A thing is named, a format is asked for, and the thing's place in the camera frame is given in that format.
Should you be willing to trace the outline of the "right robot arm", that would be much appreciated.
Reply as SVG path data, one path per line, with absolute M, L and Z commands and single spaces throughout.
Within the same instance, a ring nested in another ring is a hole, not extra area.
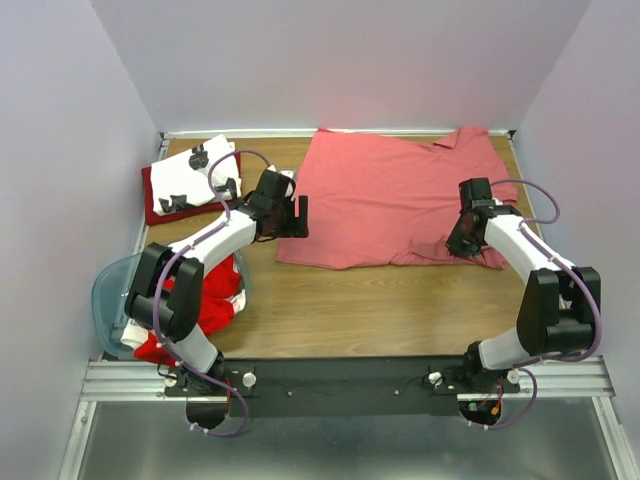
M 510 371 L 542 360 L 585 360 L 602 339 L 599 273 L 548 246 L 532 230 L 534 219 L 495 198 L 493 186 L 486 178 L 460 183 L 460 216 L 446 246 L 459 258 L 492 248 L 508 262 L 525 285 L 516 323 L 470 344 L 460 365 L 431 374 L 432 384 L 480 392 Z

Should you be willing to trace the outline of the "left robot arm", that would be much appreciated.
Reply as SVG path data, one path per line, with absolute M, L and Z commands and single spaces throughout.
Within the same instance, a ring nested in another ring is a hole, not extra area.
M 198 324 L 205 276 L 252 243 L 306 238 L 308 198 L 295 189 L 289 171 L 269 167 L 255 190 L 209 226 L 169 246 L 152 243 L 140 256 L 124 313 L 155 335 L 201 395 L 224 384 L 222 354 Z

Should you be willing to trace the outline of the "pink polo shirt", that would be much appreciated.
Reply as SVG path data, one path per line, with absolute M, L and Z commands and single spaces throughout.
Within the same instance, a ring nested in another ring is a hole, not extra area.
M 494 196 L 514 205 L 507 176 L 482 127 L 433 143 L 319 130 L 296 175 L 309 235 L 280 240 L 276 259 L 333 270 L 465 264 L 446 247 L 459 218 L 458 186 L 487 178 L 498 184 Z

